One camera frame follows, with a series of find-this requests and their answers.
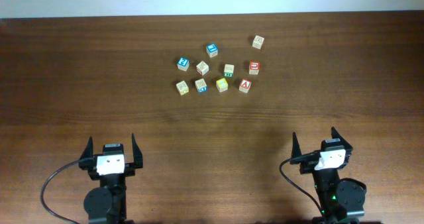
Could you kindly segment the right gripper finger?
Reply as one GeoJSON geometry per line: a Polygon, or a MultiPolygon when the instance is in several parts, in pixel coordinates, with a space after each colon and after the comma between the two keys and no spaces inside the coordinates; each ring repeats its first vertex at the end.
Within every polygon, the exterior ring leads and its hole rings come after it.
{"type": "Polygon", "coordinates": [[[350,157],[353,147],[339,134],[336,128],[331,127],[331,136],[333,139],[339,139],[344,149],[346,150],[346,157],[350,157]]]}
{"type": "Polygon", "coordinates": [[[292,133],[292,150],[290,164],[300,164],[302,162],[302,153],[295,132],[292,133]]]}

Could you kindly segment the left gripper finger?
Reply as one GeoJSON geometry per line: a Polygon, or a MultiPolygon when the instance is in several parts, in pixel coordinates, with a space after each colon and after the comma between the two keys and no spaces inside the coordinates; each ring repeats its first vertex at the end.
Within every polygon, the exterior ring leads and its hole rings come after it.
{"type": "Polygon", "coordinates": [[[93,168],[93,139],[89,137],[87,145],[79,158],[79,168],[82,170],[90,170],[93,168]]]}
{"type": "Polygon", "coordinates": [[[143,168],[143,156],[139,146],[136,143],[134,134],[132,134],[132,155],[135,168],[143,168]]]}

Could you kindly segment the red letter A block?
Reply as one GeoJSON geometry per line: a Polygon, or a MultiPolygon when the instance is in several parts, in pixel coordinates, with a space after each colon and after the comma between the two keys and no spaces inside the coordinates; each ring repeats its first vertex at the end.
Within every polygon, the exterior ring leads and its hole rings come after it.
{"type": "Polygon", "coordinates": [[[239,91],[243,93],[248,93],[251,88],[252,82],[246,79],[241,79],[240,85],[239,85],[239,91]]]}

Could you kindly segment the red letter U block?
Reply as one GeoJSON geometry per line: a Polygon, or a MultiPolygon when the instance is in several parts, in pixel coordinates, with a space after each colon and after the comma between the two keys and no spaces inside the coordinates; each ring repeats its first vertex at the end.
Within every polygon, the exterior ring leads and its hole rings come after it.
{"type": "Polygon", "coordinates": [[[251,75],[258,75],[260,71],[260,62],[251,61],[249,64],[248,73],[251,75]]]}

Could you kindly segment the yellow top wooden block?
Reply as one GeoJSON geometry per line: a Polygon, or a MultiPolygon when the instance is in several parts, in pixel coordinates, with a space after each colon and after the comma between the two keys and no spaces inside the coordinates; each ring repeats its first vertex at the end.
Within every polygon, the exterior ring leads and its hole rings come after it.
{"type": "Polygon", "coordinates": [[[216,86],[217,86],[217,89],[218,89],[219,92],[226,91],[226,90],[228,90],[228,87],[229,87],[225,78],[221,78],[221,79],[217,80],[216,86]]]}

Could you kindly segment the green edged wooden block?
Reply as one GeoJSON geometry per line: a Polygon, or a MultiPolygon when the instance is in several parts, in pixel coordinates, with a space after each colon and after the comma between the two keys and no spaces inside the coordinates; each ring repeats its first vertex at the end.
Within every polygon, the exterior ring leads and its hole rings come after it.
{"type": "Polygon", "coordinates": [[[235,70],[235,66],[232,64],[225,64],[224,67],[224,76],[225,77],[233,77],[234,76],[234,70],[235,70]]]}

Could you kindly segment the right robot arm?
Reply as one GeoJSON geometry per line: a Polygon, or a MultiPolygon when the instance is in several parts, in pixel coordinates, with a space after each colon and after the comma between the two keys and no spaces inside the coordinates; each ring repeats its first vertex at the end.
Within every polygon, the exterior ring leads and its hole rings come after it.
{"type": "Polygon", "coordinates": [[[358,223],[364,216],[366,185],[352,178],[339,177],[349,161],[353,147],[332,127],[331,138],[321,148],[303,154],[296,134],[292,135],[290,164],[298,164],[301,174],[312,174],[321,215],[313,224],[358,223]]]}

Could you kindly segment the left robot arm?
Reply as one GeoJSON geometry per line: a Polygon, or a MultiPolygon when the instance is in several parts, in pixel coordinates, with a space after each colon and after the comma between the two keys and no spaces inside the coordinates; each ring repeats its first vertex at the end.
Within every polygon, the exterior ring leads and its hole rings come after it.
{"type": "Polygon", "coordinates": [[[87,171],[91,180],[99,181],[85,197],[83,208],[92,224],[134,224],[127,219],[126,178],[143,167],[143,157],[134,135],[131,136],[132,162],[125,162],[121,143],[106,144],[101,154],[93,153],[93,139],[89,139],[78,166],[87,171]]]}

